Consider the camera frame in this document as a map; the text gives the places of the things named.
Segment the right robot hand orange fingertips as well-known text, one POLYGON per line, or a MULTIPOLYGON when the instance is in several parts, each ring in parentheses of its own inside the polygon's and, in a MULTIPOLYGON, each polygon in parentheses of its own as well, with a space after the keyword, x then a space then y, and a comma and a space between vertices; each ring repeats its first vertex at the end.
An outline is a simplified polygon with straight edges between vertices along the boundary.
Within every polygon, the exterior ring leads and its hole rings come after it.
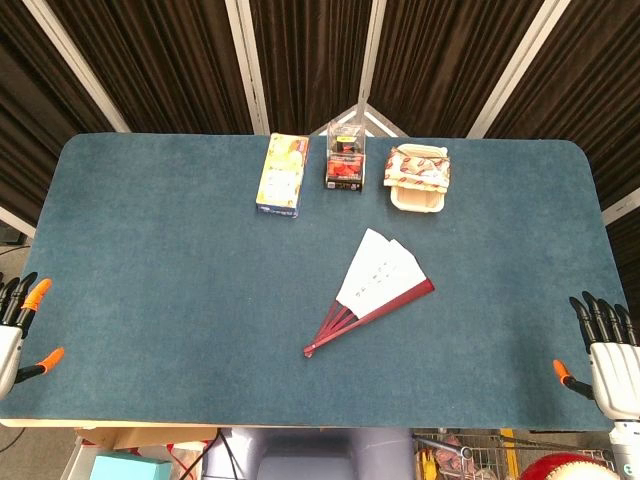
POLYGON ((611 305, 584 291, 569 303, 579 323, 592 382, 579 381, 555 359, 553 369, 567 389, 594 401, 615 422, 639 420, 639 328, 621 304, 611 305))

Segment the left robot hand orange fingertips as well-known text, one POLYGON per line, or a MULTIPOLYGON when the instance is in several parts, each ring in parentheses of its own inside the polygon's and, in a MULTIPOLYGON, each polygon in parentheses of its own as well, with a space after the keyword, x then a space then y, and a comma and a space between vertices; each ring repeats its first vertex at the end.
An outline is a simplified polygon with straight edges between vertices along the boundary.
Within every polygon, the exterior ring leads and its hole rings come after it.
POLYGON ((65 349, 54 349, 43 360, 20 366, 24 342, 46 294, 53 285, 51 278, 35 284, 38 274, 14 277, 1 286, 1 399, 17 384, 52 372, 64 358, 65 349))

